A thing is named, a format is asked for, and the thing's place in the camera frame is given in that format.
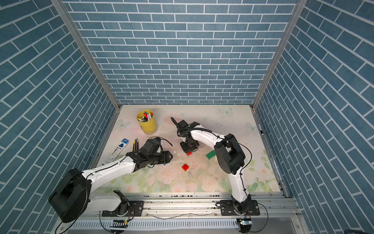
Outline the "yellow pen cup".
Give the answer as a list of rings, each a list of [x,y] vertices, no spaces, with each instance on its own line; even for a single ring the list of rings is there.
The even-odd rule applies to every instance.
[[[138,113],[136,118],[145,134],[151,135],[157,131],[157,122],[152,110],[142,110]]]

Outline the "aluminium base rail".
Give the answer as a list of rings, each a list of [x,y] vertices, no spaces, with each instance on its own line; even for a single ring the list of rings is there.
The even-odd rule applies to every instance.
[[[91,212],[63,223],[58,234],[234,233],[306,234],[294,199],[254,195],[247,214],[234,211],[227,194],[129,196],[130,212]]]

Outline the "yellow black utility knife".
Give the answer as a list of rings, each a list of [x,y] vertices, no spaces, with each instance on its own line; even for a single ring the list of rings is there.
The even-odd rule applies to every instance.
[[[139,148],[139,140],[138,140],[138,138],[136,138],[135,140],[134,140],[134,142],[133,142],[133,148],[132,148],[132,150],[133,151],[137,151],[138,150],[138,148]]]

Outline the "blue white blister pack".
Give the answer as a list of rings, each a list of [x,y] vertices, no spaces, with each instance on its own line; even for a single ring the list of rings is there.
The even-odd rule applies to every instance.
[[[106,161],[103,163],[103,165],[113,162],[117,156],[120,155],[120,153],[123,151],[123,149],[128,145],[129,141],[124,138],[119,145],[114,149],[114,151],[108,156]]]

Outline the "green lego brick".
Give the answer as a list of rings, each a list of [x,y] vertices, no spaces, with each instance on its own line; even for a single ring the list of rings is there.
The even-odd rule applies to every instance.
[[[215,156],[216,156],[215,151],[211,151],[208,154],[206,154],[206,157],[207,157],[208,160],[214,158]]]

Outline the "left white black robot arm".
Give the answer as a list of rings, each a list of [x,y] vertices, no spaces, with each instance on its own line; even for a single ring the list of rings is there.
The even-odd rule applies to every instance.
[[[124,216],[130,210],[129,200],[119,190],[113,195],[93,196],[92,192],[120,176],[131,174],[147,166],[168,164],[173,158],[163,150],[161,137],[152,137],[138,150],[109,164],[80,171],[69,170],[51,193],[48,201],[63,223],[77,220],[90,212],[114,212]]]

